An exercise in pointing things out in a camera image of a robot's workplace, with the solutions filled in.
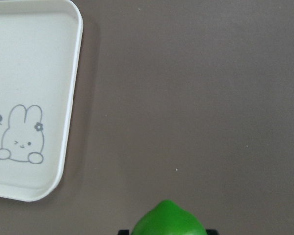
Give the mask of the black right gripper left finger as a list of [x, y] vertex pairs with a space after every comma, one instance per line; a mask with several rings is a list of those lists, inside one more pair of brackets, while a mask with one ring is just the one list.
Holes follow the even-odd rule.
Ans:
[[120, 229], [118, 230], [118, 235], [132, 235], [132, 231], [130, 229]]

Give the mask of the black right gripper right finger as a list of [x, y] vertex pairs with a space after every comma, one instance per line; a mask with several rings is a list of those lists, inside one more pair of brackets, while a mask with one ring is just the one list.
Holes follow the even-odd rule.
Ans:
[[207, 235], [218, 235], [218, 231], [216, 229], [206, 229]]

